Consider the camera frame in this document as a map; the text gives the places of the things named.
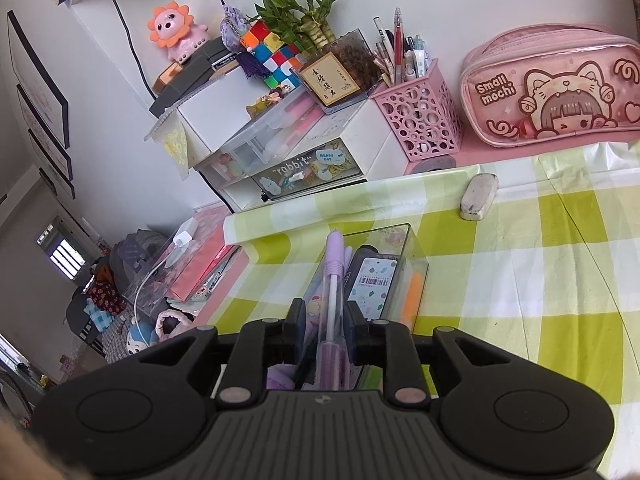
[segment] barcode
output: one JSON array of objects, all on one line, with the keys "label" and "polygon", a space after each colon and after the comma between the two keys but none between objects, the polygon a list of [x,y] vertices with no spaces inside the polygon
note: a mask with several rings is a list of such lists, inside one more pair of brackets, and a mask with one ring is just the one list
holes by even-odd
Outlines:
[{"label": "barcode", "polygon": [[368,278],[367,276],[363,276],[360,278],[358,282],[361,285],[380,285],[387,286],[389,283],[389,278]]}]

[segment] tablecloth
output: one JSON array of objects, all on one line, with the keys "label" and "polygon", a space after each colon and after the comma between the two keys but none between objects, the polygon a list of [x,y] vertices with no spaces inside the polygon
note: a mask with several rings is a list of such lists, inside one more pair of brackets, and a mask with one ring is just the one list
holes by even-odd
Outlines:
[{"label": "tablecloth", "polygon": [[[499,189],[460,219],[477,173]],[[273,203],[225,221],[250,263],[209,322],[236,332],[303,295],[333,228],[409,222],[430,269],[415,332],[451,325],[587,384],[616,433],[600,466],[640,470],[640,144],[581,148],[405,176]]]}]

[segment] pencil cup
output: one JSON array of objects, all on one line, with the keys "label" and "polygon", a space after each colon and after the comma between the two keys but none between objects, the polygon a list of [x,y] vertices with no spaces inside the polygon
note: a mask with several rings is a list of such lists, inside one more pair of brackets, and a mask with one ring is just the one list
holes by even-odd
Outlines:
[{"label": "pencil cup", "polygon": [[391,125],[411,162],[456,153],[462,143],[462,122],[434,59],[421,78],[371,96]]}]

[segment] plaque with chinese characters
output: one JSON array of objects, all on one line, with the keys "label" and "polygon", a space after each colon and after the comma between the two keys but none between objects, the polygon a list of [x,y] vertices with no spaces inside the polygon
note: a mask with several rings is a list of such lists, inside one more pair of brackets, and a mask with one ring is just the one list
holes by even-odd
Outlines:
[{"label": "plaque with chinese characters", "polygon": [[333,52],[329,52],[304,68],[300,75],[325,106],[360,90]]}]

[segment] rubik's cube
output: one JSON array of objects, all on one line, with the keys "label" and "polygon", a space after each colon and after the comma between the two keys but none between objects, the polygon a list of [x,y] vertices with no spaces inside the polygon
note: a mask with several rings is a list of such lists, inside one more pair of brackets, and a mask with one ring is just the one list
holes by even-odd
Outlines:
[{"label": "rubik's cube", "polygon": [[255,59],[271,72],[264,82],[270,89],[289,85],[291,89],[300,86],[300,80],[291,71],[302,66],[304,50],[298,42],[285,45],[277,34],[271,32],[264,22],[256,22],[241,38],[246,49]]}]

